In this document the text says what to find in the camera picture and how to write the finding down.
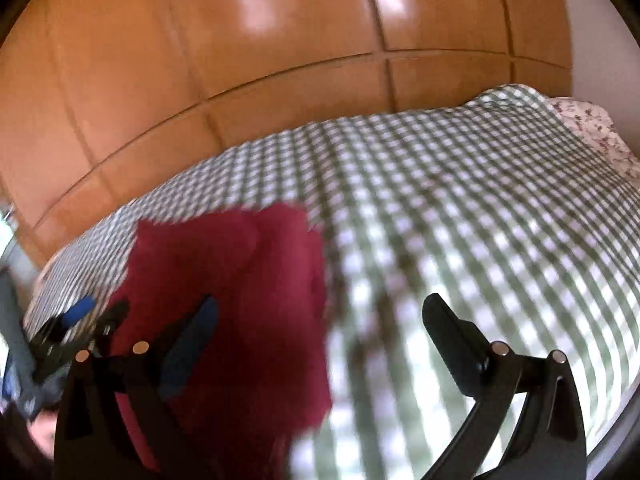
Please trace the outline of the green white checkered bedspread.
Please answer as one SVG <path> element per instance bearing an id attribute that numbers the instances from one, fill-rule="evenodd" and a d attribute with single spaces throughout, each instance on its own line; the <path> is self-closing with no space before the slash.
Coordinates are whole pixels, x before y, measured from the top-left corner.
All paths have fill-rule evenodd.
<path id="1" fill-rule="evenodd" d="M 296 479 L 405 479 L 469 413 L 420 319 L 437 292 L 490 339 L 562 350 L 588 448 L 639 376 L 639 193 L 537 91 L 456 108 L 340 118 L 229 148 L 66 246 L 26 314 L 35 333 L 122 282 L 134 226 L 301 203 L 322 232 L 337 320 L 335 404 L 293 448 Z"/>

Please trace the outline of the floral patterned pillow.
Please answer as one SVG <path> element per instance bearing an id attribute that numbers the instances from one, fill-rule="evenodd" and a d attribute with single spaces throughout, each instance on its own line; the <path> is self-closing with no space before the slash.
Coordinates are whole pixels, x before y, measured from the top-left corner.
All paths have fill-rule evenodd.
<path id="1" fill-rule="evenodd" d="M 631 185 L 639 188 L 640 162 L 617 132 L 610 114 L 600 105 L 567 96 L 550 98 L 562 123 L 602 155 Z"/>

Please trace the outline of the dark red garment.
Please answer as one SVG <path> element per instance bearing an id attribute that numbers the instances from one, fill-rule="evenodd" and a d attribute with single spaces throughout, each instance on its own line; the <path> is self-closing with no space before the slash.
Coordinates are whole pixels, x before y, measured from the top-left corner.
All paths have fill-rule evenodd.
<path id="1" fill-rule="evenodd" d="M 129 312 L 111 352 L 154 344 L 206 298 L 216 325 L 167 403 L 218 478 L 281 479 L 293 440 L 332 405 L 322 239 L 305 211 L 275 204 L 139 221 L 114 292 Z"/>

